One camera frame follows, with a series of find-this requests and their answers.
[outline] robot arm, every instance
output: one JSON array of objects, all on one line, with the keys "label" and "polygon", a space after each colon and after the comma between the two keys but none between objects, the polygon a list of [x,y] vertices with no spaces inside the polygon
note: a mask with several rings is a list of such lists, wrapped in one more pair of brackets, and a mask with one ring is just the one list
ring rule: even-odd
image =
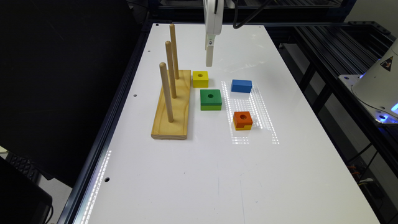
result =
[{"label": "robot arm", "polygon": [[203,0],[206,26],[206,67],[213,65],[213,49],[216,35],[223,25],[224,0]]}]

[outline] white robot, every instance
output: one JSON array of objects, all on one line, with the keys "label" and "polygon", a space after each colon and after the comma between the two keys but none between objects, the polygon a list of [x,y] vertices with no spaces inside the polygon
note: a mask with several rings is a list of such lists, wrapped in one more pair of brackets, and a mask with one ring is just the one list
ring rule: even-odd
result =
[{"label": "white robot", "polygon": [[339,76],[376,121],[384,124],[398,123],[397,53],[396,41],[364,75]]}]

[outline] keyboard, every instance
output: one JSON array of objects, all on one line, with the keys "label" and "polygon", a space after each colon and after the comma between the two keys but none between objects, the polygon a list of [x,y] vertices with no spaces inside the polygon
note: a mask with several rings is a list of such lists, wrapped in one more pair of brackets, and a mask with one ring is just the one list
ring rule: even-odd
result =
[{"label": "keyboard", "polygon": [[39,178],[39,171],[27,159],[19,157],[11,152],[8,152],[6,161],[15,167],[19,172],[24,174],[29,180],[37,184]]}]

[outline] wooden base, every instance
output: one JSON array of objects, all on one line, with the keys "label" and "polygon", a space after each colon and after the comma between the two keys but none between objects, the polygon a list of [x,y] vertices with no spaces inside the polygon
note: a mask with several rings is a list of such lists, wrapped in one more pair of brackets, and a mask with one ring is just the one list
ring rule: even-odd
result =
[{"label": "wooden base", "polygon": [[180,70],[179,74],[180,78],[175,81],[177,97],[172,98],[174,121],[170,123],[167,119],[162,87],[151,133],[154,139],[184,140],[187,138],[191,70]]}]

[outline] green block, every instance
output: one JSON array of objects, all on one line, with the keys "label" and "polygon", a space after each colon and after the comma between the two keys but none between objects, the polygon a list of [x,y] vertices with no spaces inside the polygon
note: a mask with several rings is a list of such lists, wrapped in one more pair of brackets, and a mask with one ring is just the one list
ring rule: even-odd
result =
[{"label": "green block", "polygon": [[200,110],[221,110],[221,105],[219,105],[219,106],[200,106]]},{"label": "green block", "polygon": [[221,106],[220,90],[200,90],[200,106]]}]

